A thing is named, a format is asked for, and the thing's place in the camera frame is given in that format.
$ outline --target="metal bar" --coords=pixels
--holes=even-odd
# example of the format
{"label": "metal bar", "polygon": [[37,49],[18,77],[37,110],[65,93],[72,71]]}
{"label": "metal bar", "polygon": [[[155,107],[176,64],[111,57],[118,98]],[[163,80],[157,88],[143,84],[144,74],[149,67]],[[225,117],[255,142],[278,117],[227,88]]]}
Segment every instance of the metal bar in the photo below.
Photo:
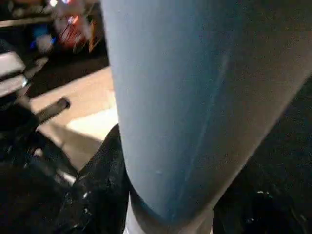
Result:
{"label": "metal bar", "polygon": [[260,0],[102,9],[136,219],[194,233],[310,75],[311,14]]}
{"label": "metal bar", "polygon": [[28,25],[28,24],[36,24],[36,23],[47,23],[47,22],[51,22],[52,20],[53,18],[50,16],[5,20],[5,21],[0,21],[0,28],[8,28],[8,27]]}

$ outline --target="lights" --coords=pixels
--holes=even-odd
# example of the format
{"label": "lights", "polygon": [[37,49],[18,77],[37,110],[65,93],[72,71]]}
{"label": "lights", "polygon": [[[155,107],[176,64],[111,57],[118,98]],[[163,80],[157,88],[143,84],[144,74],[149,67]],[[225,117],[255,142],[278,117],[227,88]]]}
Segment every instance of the lights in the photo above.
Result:
{"label": "lights", "polygon": [[57,5],[58,1],[57,0],[50,0],[50,5],[52,7],[55,7]]}
{"label": "lights", "polygon": [[69,4],[72,0],[62,0],[63,3]]}
{"label": "lights", "polygon": [[69,18],[68,18],[68,23],[70,23],[70,24],[75,24],[76,22],[78,21],[78,16],[70,16]]}

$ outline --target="white surface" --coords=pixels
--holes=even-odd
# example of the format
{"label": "white surface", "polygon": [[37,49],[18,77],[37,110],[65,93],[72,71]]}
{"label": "white surface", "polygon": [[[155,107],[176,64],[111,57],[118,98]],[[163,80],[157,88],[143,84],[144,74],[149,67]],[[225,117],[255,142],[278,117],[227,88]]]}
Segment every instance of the white surface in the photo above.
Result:
{"label": "white surface", "polygon": [[78,169],[92,157],[111,128],[118,122],[110,68],[89,74],[31,100],[35,112],[68,97],[65,110],[40,130],[69,155]]}
{"label": "white surface", "polygon": [[24,63],[15,52],[0,54],[0,76],[24,69]]}

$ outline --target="black object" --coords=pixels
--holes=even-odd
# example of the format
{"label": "black object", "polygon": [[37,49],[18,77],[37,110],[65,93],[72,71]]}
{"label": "black object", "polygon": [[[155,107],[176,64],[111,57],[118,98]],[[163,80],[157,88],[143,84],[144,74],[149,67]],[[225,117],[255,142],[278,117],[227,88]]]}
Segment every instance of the black object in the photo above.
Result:
{"label": "black object", "polygon": [[123,233],[128,193],[119,126],[116,125],[79,172],[65,197],[54,233]]}

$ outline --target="dark floor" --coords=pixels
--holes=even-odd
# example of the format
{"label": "dark floor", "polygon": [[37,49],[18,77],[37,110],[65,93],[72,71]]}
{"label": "dark floor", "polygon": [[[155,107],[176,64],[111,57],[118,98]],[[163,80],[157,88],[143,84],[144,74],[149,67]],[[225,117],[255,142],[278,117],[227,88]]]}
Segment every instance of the dark floor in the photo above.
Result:
{"label": "dark floor", "polygon": [[312,232],[312,78],[218,203],[225,233],[242,233],[257,191],[269,192],[306,229],[287,233]]}
{"label": "dark floor", "polygon": [[33,98],[108,65],[105,48],[103,53],[95,55],[65,54],[51,57],[43,69],[32,78],[27,95]]}

